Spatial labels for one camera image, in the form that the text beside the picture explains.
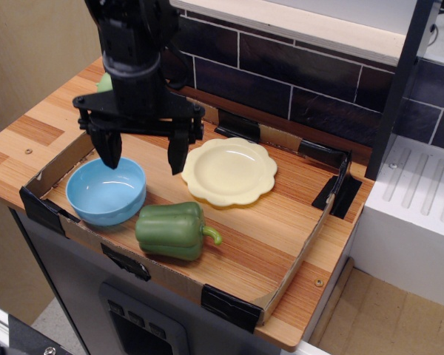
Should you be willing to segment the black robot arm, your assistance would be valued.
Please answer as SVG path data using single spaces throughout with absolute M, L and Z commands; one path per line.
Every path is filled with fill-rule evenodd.
M 103 163 L 116 169 L 121 134 L 154 135 L 169 140 L 174 175 L 184 169 L 189 145 L 202 139 L 204 108 L 177 93 L 161 69 L 165 49 L 179 29 L 179 12 L 168 1 L 87 1 L 98 28 L 104 71 L 111 89 L 73 99 L 78 124 L 91 138 Z

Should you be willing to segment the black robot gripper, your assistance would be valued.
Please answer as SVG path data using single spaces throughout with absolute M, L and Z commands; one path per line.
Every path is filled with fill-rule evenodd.
M 169 138 L 168 161 L 172 175 L 184 170 L 189 142 L 204 136 L 204 109 L 182 95 L 170 92 L 161 72 L 161 56 L 144 63 L 128 64 L 102 56 L 112 89 L 73 99 L 78 120 L 88 131 L 105 166 L 118 167 L 121 134 L 158 135 Z

